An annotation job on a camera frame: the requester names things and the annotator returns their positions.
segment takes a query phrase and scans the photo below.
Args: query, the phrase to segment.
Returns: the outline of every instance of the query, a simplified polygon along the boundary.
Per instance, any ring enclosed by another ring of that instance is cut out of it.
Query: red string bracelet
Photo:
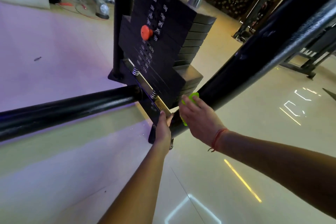
[[[215,144],[216,144],[218,138],[220,138],[220,137],[221,137],[221,134],[222,134],[223,132],[227,131],[227,130],[228,130],[227,128],[222,128],[222,129],[220,129],[220,130],[217,131],[217,133],[216,133],[216,135],[215,135],[215,138],[214,138],[214,140],[212,141],[211,148],[209,149],[209,150],[212,149],[211,152],[214,152],[214,151],[215,151]]]

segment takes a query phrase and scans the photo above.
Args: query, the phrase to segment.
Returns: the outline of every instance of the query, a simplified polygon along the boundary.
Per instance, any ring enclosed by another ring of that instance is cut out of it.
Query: right hand
[[[211,147],[216,133],[225,126],[215,111],[199,97],[193,96],[197,105],[186,95],[183,95],[182,99],[185,105],[179,103],[180,115],[190,128],[191,134]]]

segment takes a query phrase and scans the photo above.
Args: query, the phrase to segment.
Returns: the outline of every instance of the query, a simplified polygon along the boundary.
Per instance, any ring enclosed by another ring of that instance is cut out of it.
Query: left hand
[[[166,118],[165,112],[161,111],[159,121],[156,126],[154,146],[162,149],[165,155],[169,152],[170,148],[171,134],[169,126],[173,116],[174,113],[172,113],[169,117]]]

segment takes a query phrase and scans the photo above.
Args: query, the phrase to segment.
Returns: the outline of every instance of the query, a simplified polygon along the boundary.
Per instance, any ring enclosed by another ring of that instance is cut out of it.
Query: forearm
[[[152,223],[166,154],[155,144],[99,224]]]
[[[216,150],[267,175],[336,218],[336,158],[231,131],[223,133]]]

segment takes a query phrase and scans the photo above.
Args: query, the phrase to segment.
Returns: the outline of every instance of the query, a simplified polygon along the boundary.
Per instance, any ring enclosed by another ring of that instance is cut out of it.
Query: green object
[[[200,97],[200,95],[198,94],[198,92],[194,92],[194,93],[191,93],[191,95],[189,96],[189,99],[191,100],[191,102],[193,102],[195,105],[197,105],[196,104],[196,102],[195,102],[195,100],[193,99],[193,96],[197,96],[197,97]],[[185,126],[187,126],[187,123],[183,120],[183,118],[181,117],[181,120],[183,121],[183,124],[185,125]]]

